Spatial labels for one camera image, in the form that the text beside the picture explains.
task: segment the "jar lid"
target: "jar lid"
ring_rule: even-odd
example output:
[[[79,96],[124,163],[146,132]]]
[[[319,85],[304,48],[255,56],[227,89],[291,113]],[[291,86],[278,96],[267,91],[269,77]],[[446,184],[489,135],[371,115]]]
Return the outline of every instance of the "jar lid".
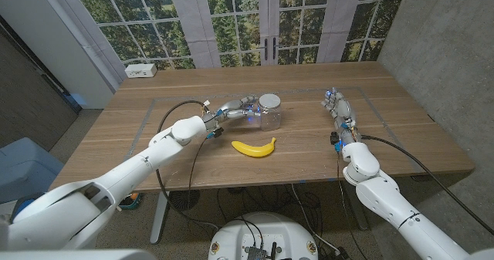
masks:
[[[267,109],[275,109],[281,103],[281,99],[274,94],[264,94],[259,98],[259,104]]]

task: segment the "window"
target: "window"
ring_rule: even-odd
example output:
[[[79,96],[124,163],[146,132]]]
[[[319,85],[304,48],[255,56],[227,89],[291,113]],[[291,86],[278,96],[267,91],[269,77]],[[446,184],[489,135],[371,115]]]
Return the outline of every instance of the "window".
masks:
[[[278,64],[315,63],[327,0],[279,0]]]
[[[342,62],[377,60],[401,0],[359,0]]]
[[[173,0],[80,0],[123,64],[194,68]]]
[[[208,0],[223,67],[261,65],[259,0]]]

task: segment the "wooden table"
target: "wooden table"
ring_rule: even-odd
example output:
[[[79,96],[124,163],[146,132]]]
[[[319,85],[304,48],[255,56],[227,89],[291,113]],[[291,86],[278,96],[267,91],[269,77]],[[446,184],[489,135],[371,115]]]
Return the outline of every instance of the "wooden table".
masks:
[[[223,123],[223,135],[206,141],[201,149],[192,188],[332,181],[337,177],[337,155],[329,142],[334,126],[320,101],[325,89],[333,86],[356,111],[360,133],[401,145],[435,173],[474,168],[453,139],[377,62],[185,69],[123,82],[52,187],[99,177],[145,149],[162,116],[176,103],[209,100],[209,108],[215,110],[226,101],[251,93],[278,93],[283,109],[281,127],[262,132],[247,119]],[[200,114],[198,105],[179,107],[164,128]],[[244,156],[231,145],[233,140],[263,145],[271,137],[277,139],[276,149],[265,158]],[[399,151],[371,140],[366,143],[391,176],[423,173]],[[196,140],[187,145],[173,164],[162,169],[168,191],[188,188],[198,144]],[[152,174],[136,191],[159,189]]]

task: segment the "power strip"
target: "power strip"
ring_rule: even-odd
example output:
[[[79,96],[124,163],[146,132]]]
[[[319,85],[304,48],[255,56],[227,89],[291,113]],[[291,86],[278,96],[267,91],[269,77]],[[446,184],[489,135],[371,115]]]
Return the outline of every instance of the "power strip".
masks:
[[[130,64],[125,69],[129,78],[150,78],[156,74],[156,66],[152,64]]]

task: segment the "door handle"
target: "door handle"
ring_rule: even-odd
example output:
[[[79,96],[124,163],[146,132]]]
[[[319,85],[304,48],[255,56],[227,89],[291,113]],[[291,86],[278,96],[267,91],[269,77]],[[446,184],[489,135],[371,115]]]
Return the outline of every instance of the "door handle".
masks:
[[[276,58],[276,37],[272,38],[272,59]]]
[[[264,49],[264,60],[268,60],[268,39],[264,39],[264,46],[257,49]]]

